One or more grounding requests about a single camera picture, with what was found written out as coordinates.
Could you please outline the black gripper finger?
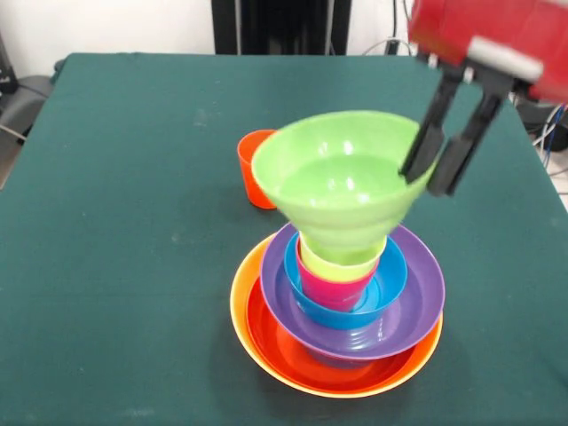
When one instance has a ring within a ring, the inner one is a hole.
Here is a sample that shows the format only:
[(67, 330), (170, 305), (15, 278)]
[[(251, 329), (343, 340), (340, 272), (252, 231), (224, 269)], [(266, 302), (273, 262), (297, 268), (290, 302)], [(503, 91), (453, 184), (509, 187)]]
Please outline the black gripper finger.
[(433, 164), (445, 140), (443, 122), (454, 100), (458, 87), (463, 82), (465, 66), (441, 62), (442, 75), (420, 129), (414, 137), (399, 174), (408, 184), (420, 178)]
[(453, 195), (481, 140), (505, 98), (515, 85), (513, 77), (486, 77), (482, 97), (464, 129), (452, 136), (434, 169), (428, 190), (434, 196)]

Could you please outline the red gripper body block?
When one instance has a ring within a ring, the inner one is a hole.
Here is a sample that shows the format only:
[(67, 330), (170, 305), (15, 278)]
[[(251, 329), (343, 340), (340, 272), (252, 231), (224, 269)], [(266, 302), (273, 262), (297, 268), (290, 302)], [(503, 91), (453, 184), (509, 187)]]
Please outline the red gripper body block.
[(453, 65), (471, 59), (515, 76), (533, 99), (567, 101), (565, 1), (416, 1), (408, 35)]

